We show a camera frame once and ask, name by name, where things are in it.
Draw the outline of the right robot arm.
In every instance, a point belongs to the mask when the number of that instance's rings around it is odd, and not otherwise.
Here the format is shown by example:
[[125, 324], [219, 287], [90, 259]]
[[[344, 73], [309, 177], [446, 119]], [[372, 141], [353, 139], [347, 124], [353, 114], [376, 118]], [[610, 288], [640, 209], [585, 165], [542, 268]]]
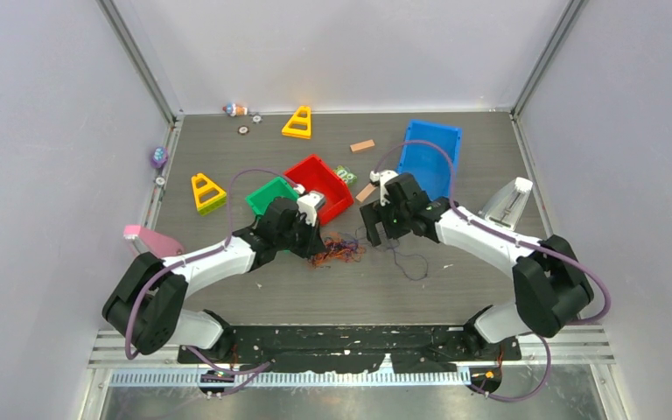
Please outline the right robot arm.
[[490, 305], [464, 324], [472, 357], [486, 359], [501, 341], [525, 333], [552, 338], [592, 302], [591, 284], [564, 238], [496, 227], [451, 199], [430, 199], [407, 172], [373, 171], [369, 178], [379, 195], [360, 214], [372, 245], [413, 234], [463, 250], [511, 279], [512, 301]]

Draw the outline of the wooden block near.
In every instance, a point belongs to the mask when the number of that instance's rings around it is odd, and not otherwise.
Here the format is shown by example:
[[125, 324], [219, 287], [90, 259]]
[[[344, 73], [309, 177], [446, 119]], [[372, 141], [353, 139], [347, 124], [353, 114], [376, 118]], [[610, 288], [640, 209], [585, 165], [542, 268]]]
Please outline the wooden block near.
[[359, 203], [364, 203], [377, 190], [378, 186], [368, 183], [356, 194], [355, 199]]

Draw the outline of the wooden block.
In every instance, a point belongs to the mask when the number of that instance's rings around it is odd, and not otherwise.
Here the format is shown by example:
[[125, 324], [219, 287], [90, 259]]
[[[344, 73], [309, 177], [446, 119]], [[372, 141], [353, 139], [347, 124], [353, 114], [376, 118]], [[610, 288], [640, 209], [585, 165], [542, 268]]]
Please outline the wooden block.
[[375, 147], [375, 141], [372, 139], [361, 141], [358, 143], [352, 143], [349, 146], [349, 149], [352, 153], [361, 153], [364, 151], [368, 151], [370, 149], [373, 149]]
[[359, 203], [364, 203], [377, 190], [378, 186], [368, 183], [356, 194], [355, 199]]

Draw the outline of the green small toy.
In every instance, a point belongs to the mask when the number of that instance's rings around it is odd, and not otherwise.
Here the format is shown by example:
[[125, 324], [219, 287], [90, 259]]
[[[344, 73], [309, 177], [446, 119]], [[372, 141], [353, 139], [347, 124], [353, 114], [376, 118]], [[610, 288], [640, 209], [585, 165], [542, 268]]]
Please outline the green small toy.
[[334, 172], [347, 186], [351, 186], [358, 179], [349, 168], [342, 165], [339, 165]]

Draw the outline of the green plastic bin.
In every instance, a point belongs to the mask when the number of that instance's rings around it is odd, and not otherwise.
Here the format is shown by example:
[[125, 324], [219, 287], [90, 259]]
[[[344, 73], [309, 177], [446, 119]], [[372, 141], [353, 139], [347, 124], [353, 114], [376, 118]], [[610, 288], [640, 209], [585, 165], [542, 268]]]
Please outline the green plastic bin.
[[276, 241], [280, 245], [280, 251], [290, 252], [284, 245], [292, 239], [292, 229], [298, 222], [297, 198], [298, 193], [281, 177], [272, 179], [266, 185], [252, 192], [246, 198], [246, 201], [255, 213], [255, 221], [251, 226], [242, 229], [239, 236], [249, 243], [261, 242], [269, 247], [272, 244], [271, 239], [268, 236], [260, 236], [256, 232], [256, 227], [261, 217], [266, 214], [269, 205], [280, 199], [266, 221], [278, 223]]

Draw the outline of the red plastic bin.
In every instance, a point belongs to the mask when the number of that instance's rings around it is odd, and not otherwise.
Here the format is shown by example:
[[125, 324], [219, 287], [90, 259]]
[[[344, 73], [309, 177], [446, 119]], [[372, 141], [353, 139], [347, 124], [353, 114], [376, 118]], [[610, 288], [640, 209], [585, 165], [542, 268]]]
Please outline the red plastic bin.
[[294, 164], [283, 174], [308, 193], [315, 191], [325, 196], [325, 204], [318, 210], [322, 225], [333, 221], [354, 203], [347, 184], [316, 154]]

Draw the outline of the wooden block far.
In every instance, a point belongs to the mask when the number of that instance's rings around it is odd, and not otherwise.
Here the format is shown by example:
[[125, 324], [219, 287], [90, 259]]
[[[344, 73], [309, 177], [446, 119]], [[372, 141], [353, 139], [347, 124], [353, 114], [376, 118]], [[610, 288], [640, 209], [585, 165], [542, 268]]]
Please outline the wooden block far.
[[368, 151], [370, 149], [373, 149], [375, 147], [375, 141], [372, 139], [361, 141], [358, 143], [352, 143], [349, 146], [349, 149], [352, 153], [361, 153], [364, 151]]

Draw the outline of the blue plastic bin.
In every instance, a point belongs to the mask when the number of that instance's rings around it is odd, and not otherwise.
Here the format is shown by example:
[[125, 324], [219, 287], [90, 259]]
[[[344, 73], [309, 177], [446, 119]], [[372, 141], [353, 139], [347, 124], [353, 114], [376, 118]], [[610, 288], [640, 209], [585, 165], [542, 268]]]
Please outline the blue plastic bin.
[[437, 149], [412, 143], [403, 147], [396, 172], [410, 173], [432, 200], [449, 197], [452, 176], [459, 168], [462, 134], [459, 127], [411, 120], [405, 131], [404, 141], [420, 140], [435, 144], [451, 159], [452, 168]]

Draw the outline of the yellow triangle block far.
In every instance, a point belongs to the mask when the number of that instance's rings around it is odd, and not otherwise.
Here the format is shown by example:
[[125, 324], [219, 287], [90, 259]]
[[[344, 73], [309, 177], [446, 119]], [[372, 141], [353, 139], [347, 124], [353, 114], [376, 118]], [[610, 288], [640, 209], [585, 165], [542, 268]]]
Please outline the yellow triangle block far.
[[309, 106], [299, 106], [288, 122], [282, 127], [284, 137], [310, 140], [312, 138], [312, 110]]

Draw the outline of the yellow triangle block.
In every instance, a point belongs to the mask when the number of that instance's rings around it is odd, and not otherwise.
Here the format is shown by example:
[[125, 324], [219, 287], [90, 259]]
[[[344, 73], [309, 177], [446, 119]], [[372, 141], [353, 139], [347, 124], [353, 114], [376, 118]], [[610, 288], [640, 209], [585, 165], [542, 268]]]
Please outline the yellow triangle block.
[[288, 122], [282, 127], [284, 137], [310, 140], [312, 138], [312, 110], [309, 106], [299, 106]]
[[200, 216], [210, 214], [227, 204], [227, 192], [204, 173], [191, 176], [191, 184], [194, 204]]

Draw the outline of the yellow triangle block near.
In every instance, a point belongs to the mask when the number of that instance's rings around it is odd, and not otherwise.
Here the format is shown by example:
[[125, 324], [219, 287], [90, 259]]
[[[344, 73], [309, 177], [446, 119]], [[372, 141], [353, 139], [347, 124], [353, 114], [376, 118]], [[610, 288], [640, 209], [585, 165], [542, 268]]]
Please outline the yellow triangle block near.
[[191, 176], [191, 184], [194, 204], [200, 216], [210, 214], [227, 204], [227, 192], [204, 173]]

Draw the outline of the white tape dispenser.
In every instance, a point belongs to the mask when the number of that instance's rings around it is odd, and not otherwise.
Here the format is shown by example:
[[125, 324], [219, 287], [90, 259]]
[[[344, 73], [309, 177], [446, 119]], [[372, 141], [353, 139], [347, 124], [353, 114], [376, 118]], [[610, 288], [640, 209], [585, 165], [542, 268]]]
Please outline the white tape dispenser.
[[531, 180], [522, 177], [509, 181], [481, 208], [479, 216], [485, 221], [515, 231], [533, 186]]

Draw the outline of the small figurine toy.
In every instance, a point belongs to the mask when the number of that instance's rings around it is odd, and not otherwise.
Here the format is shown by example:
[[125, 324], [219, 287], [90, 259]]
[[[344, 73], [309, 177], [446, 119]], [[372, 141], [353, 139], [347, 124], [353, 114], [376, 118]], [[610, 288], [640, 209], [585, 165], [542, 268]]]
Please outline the small figurine toy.
[[247, 116], [249, 114], [249, 109], [246, 106], [235, 102], [227, 103], [221, 110], [224, 114], [230, 117]]

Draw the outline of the purple round toy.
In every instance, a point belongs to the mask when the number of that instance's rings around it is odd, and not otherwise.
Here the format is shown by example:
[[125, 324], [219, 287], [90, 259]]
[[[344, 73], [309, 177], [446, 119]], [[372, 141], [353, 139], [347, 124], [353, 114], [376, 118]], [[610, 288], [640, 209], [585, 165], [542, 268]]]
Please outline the purple round toy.
[[153, 168], [160, 170], [165, 166], [168, 158], [168, 150], [163, 146], [158, 146], [150, 155], [150, 164]]

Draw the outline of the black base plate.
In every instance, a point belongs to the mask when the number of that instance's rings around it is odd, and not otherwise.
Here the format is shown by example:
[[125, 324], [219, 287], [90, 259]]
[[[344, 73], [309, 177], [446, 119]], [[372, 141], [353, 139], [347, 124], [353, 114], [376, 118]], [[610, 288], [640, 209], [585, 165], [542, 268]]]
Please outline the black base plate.
[[237, 325], [209, 350], [181, 350], [180, 363], [269, 363], [275, 373], [373, 373], [384, 361], [394, 372], [443, 373], [458, 362], [518, 361], [516, 339], [485, 345], [453, 325]]

